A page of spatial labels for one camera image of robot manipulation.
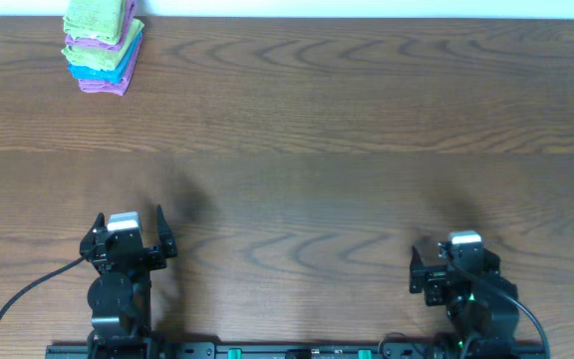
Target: folded towel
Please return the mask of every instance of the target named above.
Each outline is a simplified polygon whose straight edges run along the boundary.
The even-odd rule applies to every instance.
[[[134,41],[130,44],[130,47],[126,51],[126,54],[119,62],[119,65],[112,71],[98,71],[93,70],[87,66],[76,66],[70,64],[68,70],[77,80],[96,80],[96,81],[106,81],[112,84],[118,84],[121,78],[124,76],[124,72],[128,66],[132,63],[133,58],[137,56],[138,50],[135,51],[137,45],[141,43],[141,38],[143,33],[139,33]]]
[[[75,40],[91,38],[116,45],[121,39],[125,11],[125,0],[70,0],[64,32]]]
[[[68,35],[66,37],[66,45],[92,49],[104,49],[107,51],[117,52],[121,49],[121,47],[124,45],[124,42],[126,41],[128,29],[130,29],[130,24],[132,23],[132,19],[135,17],[136,12],[137,0],[126,0],[126,16],[124,17],[124,25],[121,31],[121,38],[119,39],[119,43],[117,43],[117,45],[106,44],[103,41],[99,41],[99,39],[83,38],[75,40],[73,39],[72,35]]]
[[[121,81],[118,84],[113,84],[108,81],[98,81],[98,80],[79,80],[79,88],[85,93],[99,93],[107,92],[123,96],[130,85],[132,80],[132,73],[135,71],[135,66],[137,65],[137,56],[139,55],[139,48],[141,47],[141,41],[143,38],[137,40],[137,47],[130,59],[130,63],[124,72]]]
[[[132,24],[130,24],[128,35],[126,35],[126,42],[118,52],[66,46],[65,49],[61,50],[61,53],[64,54],[73,65],[88,66],[94,70],[111,71],[119,65],[119,62],[128,51],[130,44],[143,27],[144,23],[139,19],[134,19]]]

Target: wood grain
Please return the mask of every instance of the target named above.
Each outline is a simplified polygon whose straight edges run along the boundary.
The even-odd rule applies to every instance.
[[[138,210],[151,239],[161,203],[172,339],[431,338],[448,322],[408,294],[410,247],[472,227],[574,358],[574,22],[144,20],[119,98],[78,92],[59,19],[0,18],[0,308],[97,212]],[[83,340],[94,277],[24,296],[0,356]]]

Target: purple towel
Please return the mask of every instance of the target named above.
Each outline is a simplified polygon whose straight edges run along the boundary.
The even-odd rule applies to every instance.
[[[66,37],[66,45],[68,46],[79,46],[84,48],[93,49],[103,49],[112,52],[117,52],[121,49],[126,41],[126,34],[132,23],[132,19],[135,17],[137,12],[137,0],[126,0],[126,17],[124,18],[124,26],[121,30],[121,39],[117,45],[106,44],[105,42],[99,41],[97,39],[79,39],[75,40],[72,36],[68,35]]]
[[[89,94],[98,92],[107,92],[111,94],[116,94],[123,96],[130,85],[130,80],[132,79],[132,73],[135,71],[135,66],[137,65],[137,56],[139,55],[139,49],[141,48],[141,42],[144,40],[143,37],[139,39],[139,43],[132,54],[130,63],[124,72],[124,76],[118,84],[113,84],[108,81],[99,80],[79,80],[79,88],[81,91]]]

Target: black cable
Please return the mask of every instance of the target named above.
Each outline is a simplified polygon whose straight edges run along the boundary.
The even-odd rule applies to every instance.
[[[468,348],[470,347],[470,343],[473,342],[473,339],[479,338],[479,334],[476,332],[471,333],[468,338],[464,341],[464,345],[462,346],[462,350],[459,352],[459,359],[466,358],[466,353],[468,352]]]
[[[405,333],[401,333],[401,332],[389,332],[389,333],[385,334],[385,336],[384,336],[383,339],[380,341],[380,343],[378,343],[378,354],[382,354],[383,342],[384,342],[387,338],[391,338],[392,335],[400,335],[400,336],[402,336],[402,337],[409,338],[407,335],[405,335]],[[416,344],[414,344],[414,343],[412,343],[412,342],[410,342],[409,344],[411,344],[411,345],[414,347],[414,349],[416,349],[416,351],[417,351],[420,355],[423,356],[423,358],[425,357],[425,352],[422,351],[422,350],[420,350],[420,349],[416,346]]]
[[[84,253],[84,255],[82,255],[79,259],[73,261],[72,263],[59,268],[51,273],[48,273],[44,276],[42,276],[41,278],[35,280],[34,282],[28,284],[25,288],[21,289],[19,291],[19,293],[15,294],[15,296],[13,296],[12,298],[10,298],[10,300],[8,300],[8,302],[6,303],[6,305],[3,306],[3,308],[1,308],[0,310],[0,321],[1,319],[4,317],[4,314],[6,314],[6,312],[8,311],[8,309],[10,309],[10,307],[19,299],[21,298],[22,295],[26,294],[26,292],[28,292],[30,289],[36,287],[37,285],[45,282],[46,280],[59,275],[63,272],[65,272],[68,269],[71,269],[72,267],[77,266],[77,264],[81,263],[82,261],[84,261],[86,259],[86,257],[88,256],[88,254],[90,254],[92,251],[94,250],[94,248],[91,248],[90,250],[88,250],[86,253]]]
[[[95,355],[97,354],[97,348],[95,346],[95,335],[97,334],[96,331],[91,331],[90,334],[88,335],[88,340],[86,340],[86,344],[88,347],[88,358],[87,359],[92,359],[95,357]]]
[[[548,344],[548,337],[546,336],[546,332],[544,332],[544,327],[542,327],[539,320],[537,320],[537,318],[535,317],[535,314],[533,314],[530,310],[528,310],[528,308],[526,308],[526,306],[524,304],[520,303],[517,299],[508,295],[508,293],[506,293],[505,291],[499,289],[498,287],[494,286],[493,284],[486,282],[483,279],[478,278],[477,276],[467,272],[466,270],[458,267],[457,265],[455,265],[455,263],[453,263],[451,258],[449,258],[448,256],[446,257],[446,261],[448,262],[448,264],[450,264],[450,266],[453,267],[453,269],[455,269],[456,272],[461,274],[464,278],[472,281],[473,283],[475,283],[479,286],[484,287],[487,290],[490,290],[495,295],[503,298],[504,300],[511,302],[513,305],[515,305],[517,308],[519,308],[519,310],[524,312],[524,314],[526,314],[528,319],[530,319],[530,321],[533,322],[535,329],[537,329],[537,332],[539,332],[539,336],[542,338],[542,346],[544,347],[544,358],[550,359],[550,345]]]

